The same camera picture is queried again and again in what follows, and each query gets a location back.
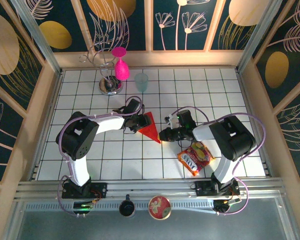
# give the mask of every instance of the decorative wallpaper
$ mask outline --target decorative wallpaper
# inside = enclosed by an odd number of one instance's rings
[[[154,0],[153,50],[203,50],[217,0]]]
[[[243,50],[269,0],[226,0],[211,50]]]
[[[24,0],[24,2],[54,53],[87,51],[70,0]]]
[[[256,64],[275,107],[300,82],[300,0],[296,0]]]
[[[80,0],[96,50],[146,50],[144,0]]]
[[[23,118],[0,98],[0,181],[14,148]]]
[[[274,16],[270,26],[268,27],[267,31],[264,33],[262,39],[260,40],[258,46],[256,47],[254,53],[252,54],[252,57],[255,58],[255,56],[257,55],[257,53],[259,52],[259,49],[261,48],[261,46],[264,44],[264,40],[266,39],[266,37],[268,36],[269,32],[272,30],[272,27],[274,26],[274,24],[276,23],[279,15],[281,14],[282,10],[284,9],[285,5],[287,4],[288,0],[282,0],[280,8],[278,10],[278,12],[276,13],[276,15]]]
[[[277,119],[300,176],[300,94],[277,115]]]
[[[0,4],[0,87],[27,109],[42,65]]]

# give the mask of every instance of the gray metal floor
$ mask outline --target gray metal floor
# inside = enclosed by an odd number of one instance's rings
[[[244,212],[232,216],[173,210],[163,221],[154,220],[145,210],[132,218],[116,210],[95,211],[79,219],[56,211],[26,211],[18,239],[284,240],[286,236],[275,199],[257,198],[249,201]]]

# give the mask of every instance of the can lid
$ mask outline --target can lid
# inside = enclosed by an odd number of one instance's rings
[[[171,214],[171,203],[164,196],[155,196],[149,202],[149,213],[151,217],[157,220],[165,220]]]

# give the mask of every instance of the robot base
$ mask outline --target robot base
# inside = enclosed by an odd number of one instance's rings
[[[238,182],[234,179],[226,185],[220,185],[212,176],[210,181],[195,181],[194,184],[197,197],[240,195]]]
[[[107,195],[107,183],[91,182],[91,179],[89,179],[83,186],[78,186],[71,180],[63,184],[63,199],[95,199],[96,194],[98,198],[105,199]]]

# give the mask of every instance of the red snack package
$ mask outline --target red snack package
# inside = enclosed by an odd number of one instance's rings
[[[209,149],[203,143],[195,142],[186,150],[180,152],[178,159],[193,176],[196,176],[201,169],[216,158],[212,156]]]

